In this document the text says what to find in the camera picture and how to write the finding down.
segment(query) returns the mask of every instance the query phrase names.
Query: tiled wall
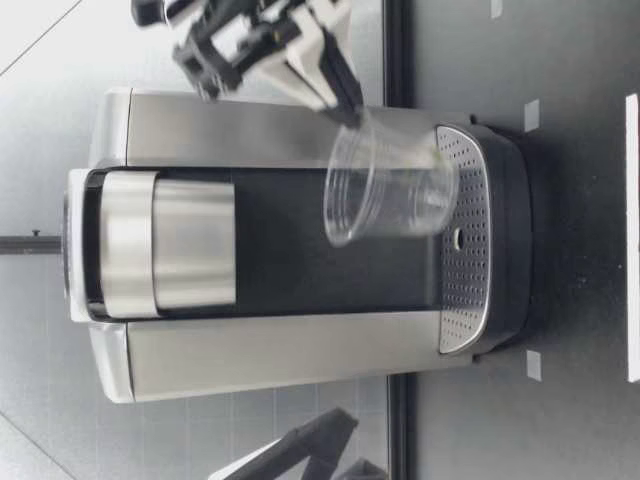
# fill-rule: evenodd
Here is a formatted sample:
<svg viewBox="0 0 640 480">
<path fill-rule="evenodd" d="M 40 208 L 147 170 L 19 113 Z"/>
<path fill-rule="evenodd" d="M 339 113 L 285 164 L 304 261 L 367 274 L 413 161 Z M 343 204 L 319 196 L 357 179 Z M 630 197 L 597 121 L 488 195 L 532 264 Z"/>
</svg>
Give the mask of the tiled wall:
<svg viewBox="0 0 640 480">
<path fill-rule="evenodd" d="M 34 32 L 55 18 L 54 1 L 61 12 L 72 5 L 52 0 L 45 19 L 30 21 Z M 354 60 L 368 103 L 379 104 L 380 2 L 354 4 Z M 138 31 L 128 11 L 129 0 L 84 0 L 0 77 L 0 235 L 60 233 L 66 172 L 86 165 L 104 91 L 189 89 L 163 32 Z M 20 45 L 28 43 L 23 37 Z M 0 53 L 0 61 L 13 55 Z M 241 98 L 283 100 L 260 82 L 249 82 Z M 0 412 L 78 479 L 202 479 L 334 406 L 361 421 L 344 466 L 358 456 L 386 464 L 383 378 L 113 405 L 101 392 L 86 328 L 69 320 L 60 259 L 0 257 L 0 292 Z M 67 478 L 51 465 L 45 470 L 33 478 Z"/>
<path fill-rule="evenodd" d="M 336 406 L 360 420 L 342 467 L 360 456 L 386 466 L 382 377 L 112 404 L 61 275 L 58 257 L 0 259 L 0 411 L 78 479 L 203 479 Z"/>
</svg>

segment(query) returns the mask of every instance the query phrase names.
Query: robotic arm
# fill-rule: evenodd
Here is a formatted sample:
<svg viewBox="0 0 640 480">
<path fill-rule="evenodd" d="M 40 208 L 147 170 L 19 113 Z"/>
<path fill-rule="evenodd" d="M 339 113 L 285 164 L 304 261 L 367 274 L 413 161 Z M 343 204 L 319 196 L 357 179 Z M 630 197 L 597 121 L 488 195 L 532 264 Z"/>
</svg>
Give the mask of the robotic arm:
<svg viewBox="0 0 640 480">
<path fill-rule="evenodd" d="M 340 124 L 361 122 L 350 0 L 132 0 L 132 13 L 139 26 L 171 28 L 173 58 L 205 100 L 236 90 L 255 72 Z M 225 57 L 214 39 L 236 21 L 246 30 Z"/>
</svg>

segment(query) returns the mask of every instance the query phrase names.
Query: clear plastic cup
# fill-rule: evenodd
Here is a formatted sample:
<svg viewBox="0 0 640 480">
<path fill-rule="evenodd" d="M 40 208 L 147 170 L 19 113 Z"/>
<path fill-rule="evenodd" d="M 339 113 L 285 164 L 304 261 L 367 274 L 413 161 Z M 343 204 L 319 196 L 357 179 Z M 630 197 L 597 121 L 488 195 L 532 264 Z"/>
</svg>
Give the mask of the clear plastic cup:
<svg viewBox="0 0 640 480">
<path fill-rule="evenodd" d="M 324 224 L 334 246 L 364 236 L 440 233 L 456 205 L 458 169 L 440 155 L 435 132 L 410 138 L 364 114 L 342 127 L 324 190 Z"/>
</svg>

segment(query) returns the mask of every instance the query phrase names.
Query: perforated drip tray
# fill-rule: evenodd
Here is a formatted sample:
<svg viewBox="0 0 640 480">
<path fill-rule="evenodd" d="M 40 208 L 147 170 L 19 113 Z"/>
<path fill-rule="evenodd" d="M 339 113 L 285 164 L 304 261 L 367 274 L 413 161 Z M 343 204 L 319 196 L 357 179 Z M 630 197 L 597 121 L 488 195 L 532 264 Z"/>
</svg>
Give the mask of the perforated drip tray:
<svg viewBox="0 0 640 480">
<path fill-rule="evenodd" d="M 531 217 L 524 163 L 510 141 L 485 127 L 440 126 L 437 142 L 460 174 L 458 203 L 442 235 L 440 351 L 484 353 L 517 333 L 526 317 Z"/>
</svg>

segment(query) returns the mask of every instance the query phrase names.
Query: single-serve coffee machine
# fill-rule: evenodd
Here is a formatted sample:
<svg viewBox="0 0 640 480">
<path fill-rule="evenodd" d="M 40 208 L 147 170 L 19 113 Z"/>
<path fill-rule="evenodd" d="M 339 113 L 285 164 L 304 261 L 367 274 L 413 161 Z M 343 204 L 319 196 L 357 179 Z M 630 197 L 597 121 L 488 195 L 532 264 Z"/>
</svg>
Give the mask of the single-serve coffee machine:
<svg viewBox="0 0 640 480">
<path fill-rule="evenodd" d="M 327 240 L 337 126 L 304 107 L 109 92 L 73 170 L 64 258 L 114 402 L 466 365 L 517 333 L 531 218 L 517 148 L 469 117 L 372 108 L 435 131 L 459 172 L 439 235 Z"/>
</svg>

